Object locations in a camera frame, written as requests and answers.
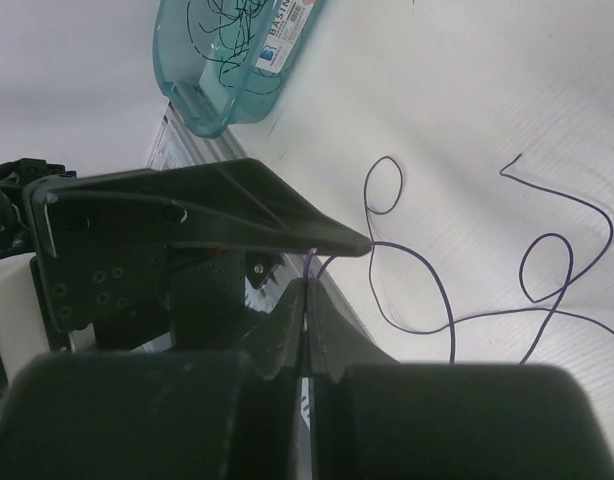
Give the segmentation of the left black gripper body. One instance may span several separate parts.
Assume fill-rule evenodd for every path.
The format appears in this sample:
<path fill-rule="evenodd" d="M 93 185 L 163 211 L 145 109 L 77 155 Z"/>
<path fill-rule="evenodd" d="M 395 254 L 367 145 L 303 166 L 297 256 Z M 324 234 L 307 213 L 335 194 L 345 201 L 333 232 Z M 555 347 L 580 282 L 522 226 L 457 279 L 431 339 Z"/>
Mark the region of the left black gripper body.
<path fill-rule="evenodd" d="M 0 165 L 0 260 L 33 253 L 43 317 L 57 335 L 107 322 L 163 296 L 145 284 L 149 245 L 76 248 L 58 258 L 37 241 L 26 190 L 52 178 L 81 178 L 63 165 L 24 158 Z"/>

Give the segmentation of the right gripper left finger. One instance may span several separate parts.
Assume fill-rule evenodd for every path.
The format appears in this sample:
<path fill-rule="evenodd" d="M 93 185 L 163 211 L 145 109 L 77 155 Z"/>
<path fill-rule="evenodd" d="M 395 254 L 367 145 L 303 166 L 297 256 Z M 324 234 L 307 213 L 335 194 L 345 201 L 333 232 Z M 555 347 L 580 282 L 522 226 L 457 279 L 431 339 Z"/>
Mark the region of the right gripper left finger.
<path fill-rule="evenodd" d="M 293 479 L 304 285 L 215 350 L 45 354 L 0 404 L 0 479 Z"/>

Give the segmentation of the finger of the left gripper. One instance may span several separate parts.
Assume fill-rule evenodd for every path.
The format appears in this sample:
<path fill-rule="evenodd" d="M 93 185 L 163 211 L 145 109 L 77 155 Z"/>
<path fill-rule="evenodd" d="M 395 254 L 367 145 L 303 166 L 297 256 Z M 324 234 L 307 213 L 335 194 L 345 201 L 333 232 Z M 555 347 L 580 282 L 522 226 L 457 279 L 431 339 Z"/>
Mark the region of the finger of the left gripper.
<path fill-rule="evenodd" d="M 39 245 L 138 245 L 360 257 L 368 237 L 328 217 L 261 161 L 142 169 L 30 186 L 26 208 Z"/>

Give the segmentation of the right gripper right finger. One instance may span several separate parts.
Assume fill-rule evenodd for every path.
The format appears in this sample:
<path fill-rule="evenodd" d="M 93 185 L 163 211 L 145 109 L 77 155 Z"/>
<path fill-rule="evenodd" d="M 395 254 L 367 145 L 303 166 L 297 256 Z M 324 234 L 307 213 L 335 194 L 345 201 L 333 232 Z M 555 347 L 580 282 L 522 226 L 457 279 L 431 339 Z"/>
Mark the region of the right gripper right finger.
<path fill-rule="evenodd" d="M 318 479 L 613 479 L 582 387 L 549 365 L 400 363 L 306 288 Z"/>

